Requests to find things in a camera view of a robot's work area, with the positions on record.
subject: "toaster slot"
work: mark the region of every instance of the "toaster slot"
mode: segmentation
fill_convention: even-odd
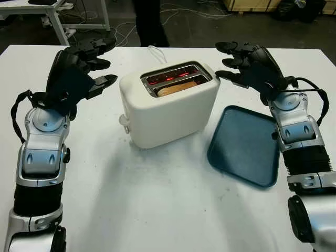
[[[195,87],[205,82],[208,82],[207,78],[205,78],[203,75],[197,75],[183,80],[170,82],[166,85],[161,85],[160,87],[156,87],[153,90],[157,97],[162,97]]]
[[[212,80],[211,75],[196,61],[145,73],[140,78],[153,97],[161,97],[162,92],[166,93],[167,90],[160,91],[164,88],[180,85],[170,89],[168,94],[171,94]]]

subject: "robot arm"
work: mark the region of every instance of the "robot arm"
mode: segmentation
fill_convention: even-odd
[[[10,210],[4,252],[52,251],[66,248],[66,229],[62,220],[62,184],[70,149],[64,144],[70,121],[77,113],[76,104],[102,93],[117,76],[95,80],[87,73],[110,66],[98,55],[111,50],[115,39],[86,40],[77,47],[57,53],[46,92],[20,94],[11,110],[15,132],[22,146],[18,154],[14,207]],[[33,108],[27,113],[27,140],[16,123],[18,103],[25,97]]]
[[[311,243],[316,252],[336,251],[336,172],[332,171],[319,125],[327,113],[327,94],[304,78],[283,77],[266,48],[237,42],[216,44],[233,59],[223,59],[227,67],[240,73],[218,71],[216,74],[234,84],[260,92],[264,105],[276,119],[276,132],[289,176],[289,189],[296,193],[288,200],[289,216],[295,236]],[[300,90],[298,80],[314,89]],[[308,115],[304,91],[317,91],[324,101],[321,118]]]

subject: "wooden crate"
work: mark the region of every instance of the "wooden crate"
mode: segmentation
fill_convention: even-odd
[[[336,15],[336,0],[327,0],[322,12],[326,15]]]
[[[281,0],[223,0],[230,12],[272,12]]]

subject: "white desk leg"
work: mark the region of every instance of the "white desk leg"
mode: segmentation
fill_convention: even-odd
[[[58,15],[54,9],[47,9],[47,14],[50,18],[52,26],[56,32],[56,36],[58,37],[59,42],[63,46],[69,46],[69,41],[67,36],[64,33],[62,24],[58,18]]]
[[[105,0],[101,0],[101,9],[103,11],[104,22],[105,22],[105,29],[106,31],[110,31],[110,22],[109,22],[109,15],[107,14],[106,3]]]

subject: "black strap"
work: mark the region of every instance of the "black strap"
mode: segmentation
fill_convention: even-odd
[[[320,118],[316,121],[317,125],[320,126],[322,119],[326,116],[328,110],[329,110],[329,100],[328,100],[328,96],[327,93],[323,90],[323,89],[319,89],[319,87],[317,85],[315,85],[313,82],[311,82],[310,80],[306,79],[306,78],[302,78],[302,77],[297,77],[297,80],[302,80],[306,83],[308,83],[309,85],[311,85],[313,88],[317,89],[317,93],[319,94],[319,96],[321,97],[322,101],[323,101],[323,107],[322,107],[322,111],[321,111],[321,116]]]
[[[10,113],[12,116],[13,128],[17,136],[20,138],[21,143],[24,143],[26,140],[23,138],[20,127],[16,122],[16,112],[17,112],[17,107],[19,103],[22,102],[27,96],[29,97],[30,94],[31,94],[30,90],[27,90],[19,94],[16,98],[15,104],[12,106],[12,109],[10,110]]]

